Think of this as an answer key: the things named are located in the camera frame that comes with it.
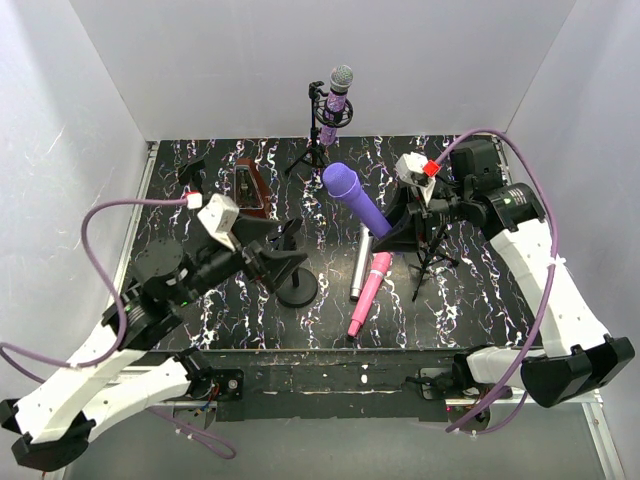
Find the black round-base stand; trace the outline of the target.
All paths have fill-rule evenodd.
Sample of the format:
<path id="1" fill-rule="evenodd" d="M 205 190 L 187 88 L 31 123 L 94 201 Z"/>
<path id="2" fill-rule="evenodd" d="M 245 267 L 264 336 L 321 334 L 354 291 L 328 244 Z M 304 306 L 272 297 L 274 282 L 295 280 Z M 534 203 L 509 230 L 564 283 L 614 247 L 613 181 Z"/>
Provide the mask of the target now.
<path id="1" fill-rule="evenodd" d="M 270 239 L 277 251 L 297 251 L 295 235 L 302 226 L 301 218 L 288 220 L 280 233 Z M 302 308 L 309 305 L 316 297 L 318 282 L 308 269 L 297 267 L 290 278 L 276 291 L 277 300 L 287 308 Z"/>
<path id="2" fill-rule="evenodd" d="M 189 187 L 190 192 L 204 194 L 203 172 L 205 170 L 205 160 L 203 158 L 193 159 L 178 168 L 178 182 L 181 186 Z"/>

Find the silver microphone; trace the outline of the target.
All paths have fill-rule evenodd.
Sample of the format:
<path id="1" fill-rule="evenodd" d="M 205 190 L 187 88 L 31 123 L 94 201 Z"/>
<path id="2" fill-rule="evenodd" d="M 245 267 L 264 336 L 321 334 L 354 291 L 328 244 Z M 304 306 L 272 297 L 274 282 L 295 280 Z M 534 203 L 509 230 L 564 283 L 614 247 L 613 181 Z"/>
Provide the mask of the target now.
<path id="1" fill-rule="evenodd" d="M 373 237 L 370 230 L 363 223 L 360 224 L 358 248 L 354 260 L 352 277 L 349 289 L 349 299 L 357 302 L 360 298 L 364 283 L 367 276 L 368 265 L 370 262 L 370 249 Z"/>

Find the purple plastic microphone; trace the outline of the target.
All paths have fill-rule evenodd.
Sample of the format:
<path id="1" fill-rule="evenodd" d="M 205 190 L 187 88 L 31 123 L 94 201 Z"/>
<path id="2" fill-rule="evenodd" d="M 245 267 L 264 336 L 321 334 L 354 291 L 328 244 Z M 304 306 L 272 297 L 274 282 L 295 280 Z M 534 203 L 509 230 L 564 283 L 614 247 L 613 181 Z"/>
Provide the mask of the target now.
<path id="1" fill-rule="evenodd" d="M 340 162 L 332 163 L 322 173 L 322 181 L 329 195 L 346 205 L 376 238 L 382 238 L 391 230 L 353 169 Z"/>

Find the purple glitter microphone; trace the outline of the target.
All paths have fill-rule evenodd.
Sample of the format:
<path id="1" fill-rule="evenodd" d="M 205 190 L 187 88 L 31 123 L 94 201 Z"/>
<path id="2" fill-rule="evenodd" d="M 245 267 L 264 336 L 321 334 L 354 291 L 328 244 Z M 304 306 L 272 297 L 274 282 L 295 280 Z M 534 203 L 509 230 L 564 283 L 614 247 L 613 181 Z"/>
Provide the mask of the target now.
<path id="1" fill-rule="evenodd" d="M 325 147 L 333 144 L 336 139 L 353 78 L 353 71 L 348 65 L 339 65 L 331 72 L 330 90 L 323 110 L 324 124 L 320 133 L 320 143 Z"/>

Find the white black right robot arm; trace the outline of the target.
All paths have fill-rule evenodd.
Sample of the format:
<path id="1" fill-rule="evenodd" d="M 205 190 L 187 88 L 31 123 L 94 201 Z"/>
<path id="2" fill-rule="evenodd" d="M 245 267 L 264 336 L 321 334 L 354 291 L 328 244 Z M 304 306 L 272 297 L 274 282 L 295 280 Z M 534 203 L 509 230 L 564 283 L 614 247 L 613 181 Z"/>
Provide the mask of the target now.
<path id="1" fill-rule="evenodd" d="M 457 146 L 451 176 L 418 153 L 402 155 L 399 180 L 385 217 L 391 229 L 375 241 L 377 251 L 423 251 L 431 260 L 447 225 L 478 228 L 502 258 L 531 311 L 544 316 L 533 347 L 507 381 L 542 407 L 609 384 L 634 358 L 626 337 L 614 338 L 596 318 L 559 256 L 541 202 L 524 183 L 507 182 L 496 147 L 486 139 Z"/>

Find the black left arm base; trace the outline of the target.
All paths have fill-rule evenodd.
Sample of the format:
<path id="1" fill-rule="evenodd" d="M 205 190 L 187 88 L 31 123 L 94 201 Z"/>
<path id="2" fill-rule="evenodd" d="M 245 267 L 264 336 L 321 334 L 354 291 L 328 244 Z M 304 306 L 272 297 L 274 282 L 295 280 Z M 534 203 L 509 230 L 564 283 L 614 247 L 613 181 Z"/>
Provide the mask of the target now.
<path id="1" fill-rule="evenodd" d="M 205 402 L 239 401 L 243 397 L 245 375 L 240 368 L 213 366 L 205 362 L 196 367 L 191 396 Z"/>

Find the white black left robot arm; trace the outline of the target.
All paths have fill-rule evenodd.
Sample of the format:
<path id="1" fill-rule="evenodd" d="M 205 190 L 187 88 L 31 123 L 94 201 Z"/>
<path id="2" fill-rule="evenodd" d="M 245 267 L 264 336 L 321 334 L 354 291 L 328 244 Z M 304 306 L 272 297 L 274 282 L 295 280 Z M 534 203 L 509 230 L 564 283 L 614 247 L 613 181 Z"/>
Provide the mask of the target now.
<path id="1" fill-rule="evenodd" d="M 1 403 L 2 428 L 17 434 L 17 464 L 43 472 L 76 460 L 101 433 L 164 400 L 207 396 L 221 372 L 195 347 L 171 355 L 131 380 L 113 385 L 181 325 L 178 310 L 238 273 L 275 292 L 307 259 L 298 250 L 263 242 L 273 220 L 239 215 L 224 245 L 213 237 L 195 257 L 172 238 L 147 245 L 132 266 L 129 287 L 116 297 L 85 343 L 48 379 L 20 399 Z"/>

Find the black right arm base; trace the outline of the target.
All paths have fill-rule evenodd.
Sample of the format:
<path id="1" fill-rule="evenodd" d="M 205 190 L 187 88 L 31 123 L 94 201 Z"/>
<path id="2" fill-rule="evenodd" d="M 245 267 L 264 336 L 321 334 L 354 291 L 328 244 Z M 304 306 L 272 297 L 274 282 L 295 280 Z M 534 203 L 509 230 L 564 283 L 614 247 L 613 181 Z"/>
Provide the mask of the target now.
<path id="1" fill-rule="evenodd" d="M 426 400 L 478 399 L 483 387 L 472 377 L 467 364 L 468 356 L 468 352 L 456 353 L 448 369 L 437 373 L 425 373 L 426 368 L 423 368 L 417 375 L 407 376 L 403 384 L 415 386 Z"/>

